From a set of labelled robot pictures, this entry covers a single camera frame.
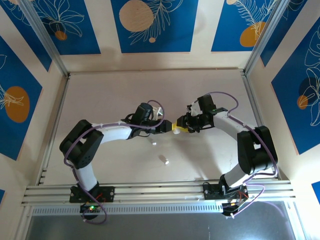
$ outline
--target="wire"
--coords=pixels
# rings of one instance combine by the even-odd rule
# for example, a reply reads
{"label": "wire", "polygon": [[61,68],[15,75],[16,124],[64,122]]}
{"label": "wire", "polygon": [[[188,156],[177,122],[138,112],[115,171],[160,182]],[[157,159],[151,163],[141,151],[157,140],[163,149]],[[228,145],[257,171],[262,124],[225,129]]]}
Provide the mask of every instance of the wire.
{"label": "wire", "polygon": [[251,201],[249,202],[246,206],[244,206],[240,211],[236,212],[235,214],[233,214],[233,217],[237,216],[238,214],[240,214],[242,211],[244,211],[246,208],[248,208],[251,204],[253,204],[260,196],[261,194],[263,194],[266,190],[266,187],[262,184],[253,184],[253,183],[248,183],[247,185],[249,186],[256,186],[256,187],[262,187],[261,192]]}
{"label": "wire", "polygon": [[232,96],[230,93],[227,93],[227,92],[224,92],[224,91],[211,91],[211,92],[208,92],[207,94],[205,94],[205,95],[203,95],[203,96],[211,95],[211,94],[223,94],[223,95],[227,95],[227,96],[229,96],[230,98],[232,98],[232,99],[235,101],[235,103],[236,103],[235,107],[232,108],[232,109],[230,109],[230,110],[228,111],[228,113],[231,113],[233,110],[235,110],[236,108],[239,107],[239,101],[238,101],[234,96]]}
{"label": "wire", "polygon": [[230,207],[233,207],[233,206],[231,206],[231,205],[225,206],[224,209],[223,209],[223,211],[224,211],[224,212],[228,212],[228,213],[233,213],[234,211],[237,211],[239,208],[241,208],[241,207],[243,206],[243,204],[245,204],[245,202],[243,202],[242,204],[241,204],[241,202],[239,202],[239,204],[240,204],[240,205],[234,205],[234,206],[237,206],[237,208],[232,209],[232,210],[228,210],[228,209],[226,209],[226,208],[230,208]]}
{"label": "wire", "polygon": [[247,199],[249,198],[247,194],[245,194],[244,192],[242,191],[239,191],[240,195],[244,195]]}
{"label": "wire", "polygon": [[207,129],[213,129],[213,128],[214,128],[214,126],[207,126],[205,128],[202,128],[201,130],[207,130]]}
{"label": "wire", "polygon": [[95,199],[99,199],[102,196],[102,193],[100,193]]}
{"label": "wire", "polygon": [[134,113],[130,113],[130,114],[128,114],[125,118],[124,118],[124,120],[129,120],[129,118],[131,117],[131,116],[133,116],[134,115]]}
{"label": "wire", "polygon": [[138,135],[137,137],[142,137],[142,138],[147,138],[151,135],[151,133],[149,133],[148,135],[142,136],[142,135]]}
{"label": "wire", "polygon": [[66,151],[65,155],[64,155],[64,159],[63,159],[63,162],[65,165],[67,165],[68,167],[70,167],[72,169],[72,173],[74,175],[74,178],[77,182],[77,184],[79,185],[79,187],[82,189],[82,191],[92,200],[94,201],[104,212],[104,219],[100,222],[94,222],[94,221],[88,221],[87,219],[85,219],[85,212],[83,212],[82,214],[82,218],[83,218],[83,221],[85,223],[88,223],[88,224],[93,224],[93,225],[100,225],[100,224],[103,224],[107,221],[107,211],[106,209],[104,208],[104,206],[97,200],[95,199],[95,197],[93,197],[86,189],[85,187],[82,185],[82,183],[79,181],[79,178],[77,176],[77,173],[76,173],[76,170],[75,170],[75,167],[68,163],[67,160],[68,160],[68,156],[69,154],[71,153],[72,149],[77,145],[77,143],[85,136],[87,135],[88,133],[90,133],[91,131],[93,130],[98,130],[98,129],[101,129],[101,128],[109,128],[109,127],[116,127],[116,126],[125,126],[125,127],[134,127],[134,128],[141,128],[141,129],[153,129],[153,128],[156,128],[158,126],[160,126],[163,121],[165,120],[165,110],[164,110],[164,107],[162,106],[162,104],[156,100],[149,100],[147,103],[156,103],[158,104],[161,108],[162,108],[162,111],[163,111],[163,114],[162,114],[162,119],[160,120],[159,123],[157,123],[156,125],[154,126],[142,126],[142,125],[135,125],[135,124],[127,124],[127,123],[107,123],[107,124],[102,124],[102,125],[98,125],[98,126],[94,126],[94,127],[91,127],[90,129],[86,130],[84,133],[82,133],[75,141],[74,143],[70,146],[70,148],[68,149],[68,151]]}

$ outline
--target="floral line drawing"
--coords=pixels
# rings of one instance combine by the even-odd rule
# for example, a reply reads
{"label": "floral line drawing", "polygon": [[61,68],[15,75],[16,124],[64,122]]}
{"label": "floral line drawing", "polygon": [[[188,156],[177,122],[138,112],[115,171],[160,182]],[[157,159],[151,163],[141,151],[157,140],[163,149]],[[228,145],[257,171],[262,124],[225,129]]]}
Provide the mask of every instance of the floral line drawing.
{"label": "floral line drawing", "polygon": [[[4,67],[6,64],[7,56],[0,54],[0,70]],[[0,110],[3,109],[6,105],[9,107],[10,104],[17,104],[20,106],[23,106],[23,102],[21,102],[24,99],[24,97],[14,97],[10,94],[8,94],[0,85]]]}
{"label": "floral line drawing", "polygon": [[320,124],[320,26],[311,38],[304,65],[308,67],[308,77],[302,81],[300,88],[307,87],[300,92],[297,104],[302,110],[310,107],[310,126],[315,127]]}
{"label": "floral line drawing", "polygon": [[[15,18],[30,26],[15,1],[2,2]],[[60,41],[67,39],[67,33],[82,37],[83,33],[77,24],[83,22],[85,16],[70,10],[69,0],[32,0],[31,4],[50,35],[54,35]]]}
{"label": "floral line drawing", "polygon": [[226,0],[228,5],[235,5],[241,16],[245,19],[247,25],[241,37],[240,43],[244,47],[253,47],[260,37],[266,24],[266,18],[274,9],[278,0],[264,0],[263,5],[259,8],[256,0]]}
{"label": "floral line drawing", "polygon": [[119,18],[123,27],[131,32],[130,45],[143,40],[154,43],[166,26],[171,25],[170,13],[177,10],[183,0],[179,0],[176,6],[173,3],[177,0],[129,0],[120,12]]}
{"label": "floral line drawing", "polygon": [[290,0],[290,2],[288,3],[288,6],[286,7],[284,13],[283,13],[283,17],[285,20],[288,20],[288,16],[289,16],[289,12],[291,11],[299,11],[299,9],[301,8],[301,6],[303,5],[305,0]]}

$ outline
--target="purple cable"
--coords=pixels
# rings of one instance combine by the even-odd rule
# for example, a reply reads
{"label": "purple cable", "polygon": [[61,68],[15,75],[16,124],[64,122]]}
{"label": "purple cable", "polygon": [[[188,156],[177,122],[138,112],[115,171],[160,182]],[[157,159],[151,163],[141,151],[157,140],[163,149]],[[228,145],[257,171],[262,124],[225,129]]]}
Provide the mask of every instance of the purple cable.
{"label": "purple cable", "polygon": [[239,213],[241,213],[242,211],[244,211],[246,208],[248,208],[251,204],[253,204],[260,196],[261,194],[263,194],[266,190],[266,187],[262,184],[252,184],[252,183],[248,183],[248,186],[256,186],[256,187],[262,187],[261,192],[255,197],[255,199],[253,199],[251,202],[249,202],[246,206],[244,206],[240,211],[236,212],[235,214],[233,214],[233,217],[237,216]]}
{"label": "purple cable", "polygon": [[277,205],[275,205],[274,203],[272,203],[272,202],[270,202],[270,201],[265,201],[264,203],[273,206],[275,209],[277,209],[277,211],[280,213],[280,215],[281,215],[283,218],[285,217],[284,213],[281,211],[281,209],[280,209]]}
{"label": "purple cable", "polygon": [[160,126],[163,121],[165,120],[165,110],[164,110],[164,107],[161,105],[160,102],[156,101],[156,100],[149,100],[147,103],[156,103],[158,104],[161,108],[162,108],[162,111],[163,111],[163,114],[162,114],[162,119],[160,120],[160,122],[154,126],[141,126],[141,125],[135,125],[135,124],[127,124],[127,123],[107,123],[107,124],[103,124],[103,125],[99,125],[99,126],[94,126],[90,129],[88,129],[87,131],[85,131],[84,133],[82,133],[75,141],[74,143],[70,146],[70,148],[68,149],[68,151],[66,151],[65,153],[65,156],[64,156],[64,159],[63,159],[63,162],[65,165],[67,165],[68,167],[70,167],[72,169],[72,173],[74,175],[74,178],[75,180],[77,181],[77,184],[79,185],[79,187],[82,189],[82,191],[88,195],[89,198],[91,198],[104,212],[104,220],[101,221],[101,222],[94,222],[94,221],[88,221],[84,218],[84,214],[82,214],[82,218],[83,218],[83,221],[85,223],[88,223],[88,224],[93,224],[93,225],[100,225],[100,224],[103,224],[107,221],[107,210],[104,208],[104,206],[98,201],[96,200],[85,188],[84,186],[82,185],[82,183],[79,182],[79,178],[76,174],[76,171],[75,171],[75,168],[73,165],[71,165],[70,163],[67,162],[68,160],[68,156],[70,154],[70,152],[72,151],[72,149],[74,149],[74,147],[77,145],[77,143],[85,136],[87,135],[88,133],[90,133],[91,131],[93,130],[97,130],[97,129],[101,129],[101,128],[109,128],[109,127],[116,127],[116,126],[125,126],[125,127],[134,127],[134,128],[141,128],[141,129],[153,129],[153,128],[156,128],[158,126]]}

